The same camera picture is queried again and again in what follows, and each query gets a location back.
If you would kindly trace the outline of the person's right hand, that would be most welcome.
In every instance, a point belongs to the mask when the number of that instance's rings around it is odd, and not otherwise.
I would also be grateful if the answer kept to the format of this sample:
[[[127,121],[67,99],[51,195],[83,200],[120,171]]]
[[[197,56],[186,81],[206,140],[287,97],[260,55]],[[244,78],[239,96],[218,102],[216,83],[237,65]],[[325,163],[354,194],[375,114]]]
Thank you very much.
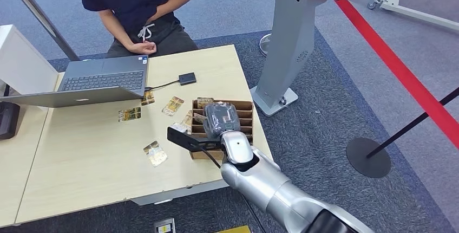
[[[144,41],[143,43],[133,43],[128,45],[127,49],[134,54],[151,55],[156,53],[157,46],[154,42]]]

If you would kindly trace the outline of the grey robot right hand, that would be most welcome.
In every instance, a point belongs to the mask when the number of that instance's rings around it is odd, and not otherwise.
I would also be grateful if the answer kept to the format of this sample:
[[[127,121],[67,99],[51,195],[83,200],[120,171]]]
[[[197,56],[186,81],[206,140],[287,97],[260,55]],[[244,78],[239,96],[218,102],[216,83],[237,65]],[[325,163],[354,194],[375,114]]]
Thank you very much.
[[[208,138],[219,138],[227,131],[241,131],[235,106],[229,102],[213,102],[204,107],[204,130]]]

